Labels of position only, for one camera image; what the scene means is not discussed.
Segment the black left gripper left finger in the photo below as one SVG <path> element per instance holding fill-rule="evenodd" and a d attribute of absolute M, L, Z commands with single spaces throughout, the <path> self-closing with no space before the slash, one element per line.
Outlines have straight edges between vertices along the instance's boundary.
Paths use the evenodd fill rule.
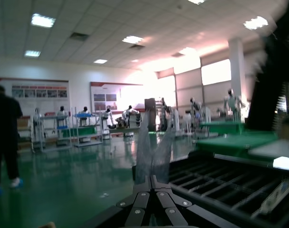
<path fill-rule="evenodd" d="M 84 228 L 141 228 L 150 223 L 151 180 L 136 184 L 130 196 L 85 222 Z"/>

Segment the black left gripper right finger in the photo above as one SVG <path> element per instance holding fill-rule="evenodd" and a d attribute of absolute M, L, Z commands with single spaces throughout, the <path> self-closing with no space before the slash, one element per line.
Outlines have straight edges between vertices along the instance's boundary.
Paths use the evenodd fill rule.
<path fill-rule="evenodd" d="M 174 194 L 169 184 L 158 182 L 151 176 L 155 196 L 153 208 L 160 211 L 159 217 L 172 227 L 229 228 L 230 222 L 212 212 Z"/>

